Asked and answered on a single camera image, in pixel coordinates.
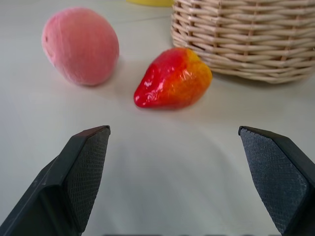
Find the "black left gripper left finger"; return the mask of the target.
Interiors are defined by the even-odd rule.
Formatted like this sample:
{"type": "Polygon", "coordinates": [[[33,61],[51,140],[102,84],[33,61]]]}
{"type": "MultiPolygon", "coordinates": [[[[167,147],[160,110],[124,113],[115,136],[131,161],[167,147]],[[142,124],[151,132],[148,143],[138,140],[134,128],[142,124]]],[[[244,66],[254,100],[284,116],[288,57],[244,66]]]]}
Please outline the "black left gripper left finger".
{"type": "Polygon", "coordinates": [[[72,136],[0,226],[0,236],[81,236],[98,194],[108,125],[72,136]]]}

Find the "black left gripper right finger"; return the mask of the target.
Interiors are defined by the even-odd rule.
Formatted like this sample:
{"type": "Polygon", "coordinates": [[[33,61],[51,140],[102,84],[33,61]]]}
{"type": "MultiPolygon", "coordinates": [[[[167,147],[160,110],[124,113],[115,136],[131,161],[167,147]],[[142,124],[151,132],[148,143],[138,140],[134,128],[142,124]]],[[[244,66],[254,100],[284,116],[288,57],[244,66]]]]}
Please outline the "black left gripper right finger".
{"type": "Polygon", "coordinates": [[[315,163],[288,137],[241,126],[254,186],[282,236],[315,236],[315,163]]]}

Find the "woven wicker basket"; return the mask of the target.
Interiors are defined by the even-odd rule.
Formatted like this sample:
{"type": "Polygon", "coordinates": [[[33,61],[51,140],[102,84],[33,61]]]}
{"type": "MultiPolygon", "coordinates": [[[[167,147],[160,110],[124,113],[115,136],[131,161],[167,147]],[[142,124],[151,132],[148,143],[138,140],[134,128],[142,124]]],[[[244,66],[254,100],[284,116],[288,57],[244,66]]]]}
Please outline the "woven wicker basket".
{"type": "Polygon", "coordinates": [[[214,72],[282,84],[315,73],[315,0],[174,0],[171,35],[214,72]]]}

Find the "yellow object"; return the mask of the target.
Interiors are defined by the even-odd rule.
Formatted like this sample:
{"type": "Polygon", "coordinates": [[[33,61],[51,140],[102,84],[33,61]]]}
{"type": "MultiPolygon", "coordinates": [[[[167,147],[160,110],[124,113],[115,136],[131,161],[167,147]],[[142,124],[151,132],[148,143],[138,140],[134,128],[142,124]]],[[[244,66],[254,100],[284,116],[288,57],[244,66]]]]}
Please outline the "yellow object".
{"type": "Polygon", "coordinates": [[[129,3],[152,6],[152,7],[171,7],[174,0],[126,0],[129,3]]]}

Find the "pink peach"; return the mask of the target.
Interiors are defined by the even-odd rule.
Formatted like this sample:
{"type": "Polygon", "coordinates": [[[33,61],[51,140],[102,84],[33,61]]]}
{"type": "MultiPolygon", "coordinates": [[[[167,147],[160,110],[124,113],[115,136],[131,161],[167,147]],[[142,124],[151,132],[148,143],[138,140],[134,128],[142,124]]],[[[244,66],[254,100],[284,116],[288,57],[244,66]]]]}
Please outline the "pink peach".
{"type": "Polygon", "coordinates": [[[97,86],[107,81],[120,48],[110,23],[95,11],[74,7],[53,15],[42,32],[42,47],[50,63],[69,81],[97,86]]]}

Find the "red and yellow mango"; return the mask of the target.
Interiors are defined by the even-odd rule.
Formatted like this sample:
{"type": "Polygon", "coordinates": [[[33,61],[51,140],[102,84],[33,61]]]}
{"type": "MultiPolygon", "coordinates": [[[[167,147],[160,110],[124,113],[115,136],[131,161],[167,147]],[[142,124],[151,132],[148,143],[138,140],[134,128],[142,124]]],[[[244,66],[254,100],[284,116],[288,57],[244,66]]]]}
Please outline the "red and yellow mango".
{"type": "Polygon", "coordinates": [[[148,67],[133,99],[136,106],[181,109],[197,102],[212,81],[210,68],[188,48],[161,53],[148,67]]]}

